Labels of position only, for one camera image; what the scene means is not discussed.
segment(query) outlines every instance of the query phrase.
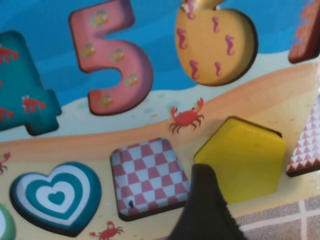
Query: pink and white checkered square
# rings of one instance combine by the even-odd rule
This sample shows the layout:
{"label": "pink and white checkered square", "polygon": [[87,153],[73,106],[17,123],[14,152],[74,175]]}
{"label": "pink and white checkered square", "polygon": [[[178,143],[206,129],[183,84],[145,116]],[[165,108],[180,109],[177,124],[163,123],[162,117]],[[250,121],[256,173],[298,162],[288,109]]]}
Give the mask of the pink and white checkered square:
{"label": "pink and white checkered square", "polygon": [[111,164],[118,211],[125,216],[187,200],[190,183],[165,138],[118,149]]}

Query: number 4 puzzle piece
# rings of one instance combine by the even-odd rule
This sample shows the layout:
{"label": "number 4 puzzle piece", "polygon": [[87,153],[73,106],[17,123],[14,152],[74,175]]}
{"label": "number 4 puzzle piece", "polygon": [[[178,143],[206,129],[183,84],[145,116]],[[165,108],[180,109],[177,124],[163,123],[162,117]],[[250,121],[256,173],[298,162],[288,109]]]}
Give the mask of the number 4 puzzle piece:
{"label": "number 4 puzzle piece", "polygon": [[0,132],[25,126],[37,136],[59,128],[62,113],[52,90],[46,90],[24,37],[0,34]]}

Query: green puzzle piece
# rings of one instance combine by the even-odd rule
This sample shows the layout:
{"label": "green puzzle piece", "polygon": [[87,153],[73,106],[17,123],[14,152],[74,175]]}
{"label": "green puzzle piece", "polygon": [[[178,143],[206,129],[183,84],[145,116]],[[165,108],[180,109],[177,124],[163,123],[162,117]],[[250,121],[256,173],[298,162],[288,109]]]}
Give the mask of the green puzzle piece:
{"label": "green puzzle piece", "polygon": [[0,204],[0,240],[15,240],[16,224],[9,211]]}

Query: grout line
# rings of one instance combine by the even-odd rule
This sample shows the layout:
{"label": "grout line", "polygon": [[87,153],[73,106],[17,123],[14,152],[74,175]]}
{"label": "grout line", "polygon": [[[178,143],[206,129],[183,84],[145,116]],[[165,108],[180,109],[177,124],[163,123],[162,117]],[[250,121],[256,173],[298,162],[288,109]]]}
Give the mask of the grout line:
{"label": "grout line", "polygon": [[301,240],[307,240],[308,237],[308,227],[307,227],[307,212],[305,206],[305,200],[300,200],[298,202],[301,214]]}
{"label": "grout line", "polygon": [[[320,208],[316,209],[316,210],[306,211],[303,215],[306,218],[320,215]],[[242,225],[240,227],[240,229],[242,231],[246,232],[246,231],[261,228],[261,227],[283,224],[283,223],[292,222],[295,220],[300,220],[301,218],[302,218],[302,214],[297,213],[297,214],[292,214],[292,215],[288,215],[288,216],[282,216],[282,217],[276,217],[276,218],[272,218],[272,219],[268,219],[268,220],[257,221],[257,222],[250,223],[247,225]]]}

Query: black object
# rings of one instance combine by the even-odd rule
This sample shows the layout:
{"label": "black object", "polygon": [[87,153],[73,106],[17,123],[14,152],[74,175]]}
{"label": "black object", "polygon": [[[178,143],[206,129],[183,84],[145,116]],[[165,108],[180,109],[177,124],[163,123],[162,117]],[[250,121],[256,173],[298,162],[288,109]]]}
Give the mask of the black object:
{"label": "black object", "polygon": [[132,202],[132,200],[129,201],[129,204],[128,204],[128,205],[129,205],[129,207],[132,208],[132,209],[135,207],[135,206],[134,206],[134,203]]}
{"label": "black object", "polygon": [[215,171],[194,164],[190,196],[167,240],[248,240],[231,216]]}

